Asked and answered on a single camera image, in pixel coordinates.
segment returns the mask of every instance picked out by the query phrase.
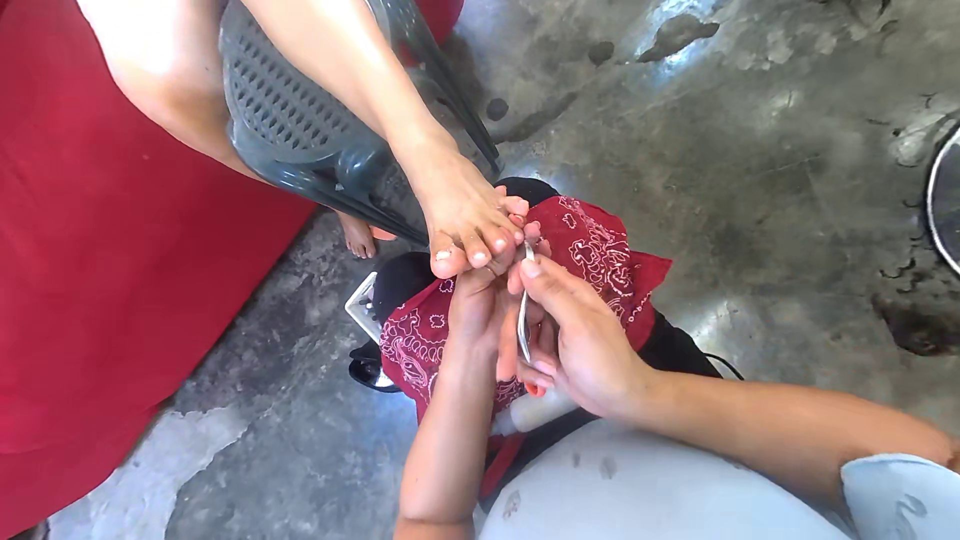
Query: leg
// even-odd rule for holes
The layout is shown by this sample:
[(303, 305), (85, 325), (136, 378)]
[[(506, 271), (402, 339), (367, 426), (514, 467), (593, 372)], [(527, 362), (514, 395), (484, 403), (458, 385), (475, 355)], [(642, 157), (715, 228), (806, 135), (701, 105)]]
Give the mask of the leg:
[(377, 269), (373, 286), (373, 312), (386, 321), (404, 302), (413, 298), (436, 278), (430, 270), (430, 254), (410, 252), (391, 258)]
[(551, 187), (550, 184), (543, 180), (537, 180), (536, 178), (512, 176), (498, 181), (494, 184), (494, 186), (496, 185), (506, 185), (507, 195), (515, 195), (525, 199), (530, 203), (530, 208), (535, 207), (550, 197), (560, 195), (560, 192)]
[[(79, 4), (114, 81), (138, 109), (180, 142), (263, 182), (237, 156), (225, 130), (229, 111), (217, 50), (220, 0)], [(166, 63), (159, 66), (159, 60)], [(376, 249), (367, 223), (340, 211), (337, 215), (348, 249), (360, 258), (372, 257)]]

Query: hand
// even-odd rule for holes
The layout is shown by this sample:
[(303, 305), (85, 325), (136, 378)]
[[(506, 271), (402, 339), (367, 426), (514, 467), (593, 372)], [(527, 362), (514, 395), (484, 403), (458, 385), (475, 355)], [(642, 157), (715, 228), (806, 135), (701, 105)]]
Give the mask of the hand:
[[(528, 242), (537, 245), (540, 242), (540, 223), (528, 223), (523, 233)], [(450, 301), (450, 332), (444, 346), (444, 356), (450, 350), (481, 361), (496, 358), (503, 320), (508, 312), (512, 312), (516, 320), (519, 305), (518, 299), (507, 292), (505, 275), (525, 255), (523, 250), (517, 250), (510, 243), (487, 266), (468, 270), (457, 278)]]
[[(533, 310), (530, 320), (540, 324), (530, 344), (536, 369), (517, 358), (516, 331), (513, 350), (511, 340), (501, 338), (500, 357), (508, 364), (517, 358), (517, 378), (542, 387), (556, 384), (594, 414), (627, 418), (658, 372), (630, 347), (620, 321), (593, 288), (543, 256), (521, 261), (508, 287), (515, 294), (526, 289), (545, 310)], [(504, 322), (504, 333), (509, 325), (516, 327), (516, 317)], [(498, 377), (509, 375), (509, 368), (498, 368)]]
[(456, 144), (430, 142), (411, 158), (397, 159), (423, 208), (430, 234), (431, 267), (438, 278), (482, 268), (508, 246), (523, 241), (530, 205), (496, 189)]

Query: person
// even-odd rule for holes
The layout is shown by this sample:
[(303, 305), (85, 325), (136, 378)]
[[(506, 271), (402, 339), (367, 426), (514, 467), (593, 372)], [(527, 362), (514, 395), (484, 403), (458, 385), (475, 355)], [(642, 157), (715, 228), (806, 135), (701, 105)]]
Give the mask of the person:
[[(552, 260), (569, 250), (540, 233), (548, 249), (535, 260), (516, 263), (511, 247), (459, 276), (444, 340), (404, 351), (411, 373), (427, 356), (439, 369), (404, 466), (395, 538), (474, 537), (507, 365), (601, 419), (528, 460), (488, 506), (480, 538), (939, 540), (960, 530), (956, 440), (840, 392), (655, 369), (616, 303)], [(522, 290), (542, 308), (535, 367), (516, 357)], [(431, 294), (408, 303), (419, 309)]]
[[(652, 291), (666, 276), (669, 260), (631, 251), (626, 229), (618, 218), (594, 205), (561, 196), (541, 180), (512, 177), (496, 186), (530, 202), (531, 221), (524, 231), (532, 239), (542, 237), (537, 249), (591, 283), (617, 314), (633, 350), (648, 364), (661, 370), (720, 377), (693, 339), (672, 326), (650, 302)], [(378, 268), (373, 311), (377, 320), (384, 322), (378, 351), (382, 355), (363, 371), (374, 374), (382, 365), (383, 373), (397, 389), (414, 400), (418, 420), (430, 404), (433, 383), (441, 369), (440, 359), (451, 328), (454, 288), (453, 280), (434, 278), (429, 255), (424, 253), (407, 253)], [(515, 341), (508, 335), (504, 343)], [(524, 383), (515, 375), (513, 363), (498, 366), (494, 413), (524, 394), (528, 384), (530, 390), (540, 393), (539, 387), (534, 388), (536, 377)], [(503, 485), (544, 448), (594, 419), (596, 416), (579, 409), (529, 433), (491, 437), (481, 505), (489, 507)]]
[[(344, 30), (371, 27), (358, 3), (275, 4), (345, 47), (330, 86), (391, 141), (452, 276), (497, 250), (491, 223), (519, 232), (506, 207), (525, 203), (455, 156), (378, 31)], [(123, 462), (315, 208), (239, 174), (217, 4), (0, 0), (0, 538)], [(293, 24), (268, 4), (250, 2), (265, 27)]]
[[(113, 79), (134, 105), (187, 146), (258, 179), (227, 138), (217, 50), (221, 0), (78, 1)], [(462, 0), (419, 3), (427, 22), (439, 28), (438, 38), (449, 34), (463, 6)], [(460, 155), (364, 0), (244, 0), (244, 5), (290, 63), (387, 141), (423, 209), (438, 277), (481, 267), (506, 242), (522, 240), (508, 215), (522, 216), (525, 203), (495, 192)], [(337, 215), (351, 251), (372, 257), (370, 227)]]

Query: foot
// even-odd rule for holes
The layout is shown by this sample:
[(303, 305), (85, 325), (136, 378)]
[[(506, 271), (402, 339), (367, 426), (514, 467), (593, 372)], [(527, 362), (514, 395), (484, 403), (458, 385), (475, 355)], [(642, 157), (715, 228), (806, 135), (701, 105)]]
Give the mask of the foot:
[(373, 244), (373, 234), (367, 222), (337, 211), (340, 225), (344, 228), (344, 238), (347, 249), (360, 258), (371, 258), (376, 255), (376, 246)]

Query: gray plastic chair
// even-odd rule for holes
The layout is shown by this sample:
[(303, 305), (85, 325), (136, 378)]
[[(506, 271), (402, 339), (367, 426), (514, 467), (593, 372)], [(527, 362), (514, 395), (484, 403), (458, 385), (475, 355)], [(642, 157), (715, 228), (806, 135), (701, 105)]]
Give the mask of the gray plastic chair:
[[(499, 171), (496, 147), (469, 107), (420, 11), (409, 0), (368, 0), (395, 50), (401, 43), (424, 64), (445, 105)], [(228, 136), (241, 160), (282, 189), (426, 245), (427, 234), (371, 195), (396, 171), (380, 136), (283, 58), (239, 0), (221, 19), (220, 52), (230, 111)]]

